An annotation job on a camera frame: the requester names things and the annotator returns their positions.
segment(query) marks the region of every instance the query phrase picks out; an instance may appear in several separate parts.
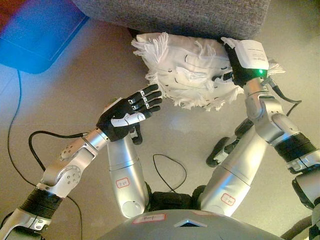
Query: sofa cushion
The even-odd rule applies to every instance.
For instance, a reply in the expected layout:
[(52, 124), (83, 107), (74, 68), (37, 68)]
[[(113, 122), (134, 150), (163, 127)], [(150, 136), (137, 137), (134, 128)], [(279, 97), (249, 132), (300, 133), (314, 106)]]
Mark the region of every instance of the sofa cushion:
[(148, 32), (252, 39), (270, 0), (73, 0), (87, 16)]

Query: robotic hand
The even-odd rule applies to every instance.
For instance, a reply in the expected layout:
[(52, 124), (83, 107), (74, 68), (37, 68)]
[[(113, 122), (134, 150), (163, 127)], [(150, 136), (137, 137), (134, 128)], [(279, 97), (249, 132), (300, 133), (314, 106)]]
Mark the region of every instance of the robotic hand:
[(159, 111), (161, 91), (158, 85), (150, 85), (143, 90), (123, 99), (119, 98), (108, 106), (100, 116), (96, 126), (108, 136), (111, 142), (128, 135), (130, 125), (141, 122)]

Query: fringed pillow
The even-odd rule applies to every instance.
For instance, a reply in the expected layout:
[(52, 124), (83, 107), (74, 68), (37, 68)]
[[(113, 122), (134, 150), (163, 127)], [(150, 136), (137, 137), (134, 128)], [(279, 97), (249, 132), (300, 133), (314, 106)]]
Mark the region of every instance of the fringed pillow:
[[(158, 84), (164, 97), (175, 106), (203, 107), (217, 111), (231, 103), (243, 89), (232, 82), (232, 68), (224, 46), (213, 39), (163, 33), (137, 35), (131, 44), (147, 67), (150, 84)], [(284, 73), (270, 63), (268, 76)]]

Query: beige floor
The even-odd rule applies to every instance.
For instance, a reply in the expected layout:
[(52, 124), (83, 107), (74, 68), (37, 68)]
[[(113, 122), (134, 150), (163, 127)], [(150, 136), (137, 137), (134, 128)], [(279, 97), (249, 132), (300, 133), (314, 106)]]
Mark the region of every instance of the beige floor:
[[(316, 145), (320, 145), (319, 85), (319, 1), (272, 0), (261, 41), (268, 56), (281, 63), (287, 73), (275, 79), (282, 91), (303, 103), (291, 119)], [(100, 113), (111, 98), (128, 96), (143, 88), (147, 68), (132, 54), (131, 36), (126, 28), (89, 20), (59, 59), (44, 73), (25, 72), (22, 77), (22, 103), (12, 127), (12, 157), (24, 176), (37, 183), (42, 171), (28, 148), (28, 136), (36, 130), (74, 134), (94, 128)], [(33, 189), (24, 183), (10, 164), (6, 150), (10, 120), (18, 102), (15, 69), (0, 65), (0, 219), (19, 206)], [(283, 102), (287, 111), (289, 103)], [(245, 118), (244, 96), (219, 111), (191, 111), (174, 107), (167, 99), (162, 111), (141, 124), (144, 142), (136, 148), (145, 180), (155, 191), (167, 188), (152, 163), (155, 153), (180, 160), (188, 177), (179, 189), (191, 194), (208, 182), (212, 169), (205, 159), (213, 145), (230, 136)], [(34, 147), (47, 166), (68, 140), (37, 136)], [(183, 172), (174, 164), (159, 161), (159, 170), (172, 185)], [(311, 214), (300, 203), (291, 181), (294, 178), (274, 149), (268, 148), (251, 190), (233, 217), (281, 235), (298, 220)], [(103, 149), (83, 174), (80, 185), (71, 193), (83, 215), (83, 239), (102, 236), (120, 224), (108, 176), (108, 155)], [(48, 239), (80, 239), (77, 208), (65, 200), (44, 234)]]

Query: white label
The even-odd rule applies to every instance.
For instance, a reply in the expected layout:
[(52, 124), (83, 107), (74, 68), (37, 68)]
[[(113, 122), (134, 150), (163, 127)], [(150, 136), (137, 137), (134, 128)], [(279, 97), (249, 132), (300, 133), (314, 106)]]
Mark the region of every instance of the white label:
[(224, 193), (221, 197), (221, 201), (225, 204), (228, 204), (229, 206), (232, 206), (233, 204), (235, 204), (236, 199), (230, 196), (229, 194)]
[(127, 177), (119, 179), (117, 181), (115, 181), (115, 184), (117, 186), (118, 189), (127, 187), (130, 185), (129, 179)]
[(154, 214), (154, 215), (148, 215), (148, 216), (140, 216), (136, 218), (132, 224), (145, 224), (145, 223), (155, 223), (166, 220), (166, 215), (161, 214)]
[(192, 211), (192, 212), (199, 216), (220, 216), (219, 214), (216, 214), (211, 211)]

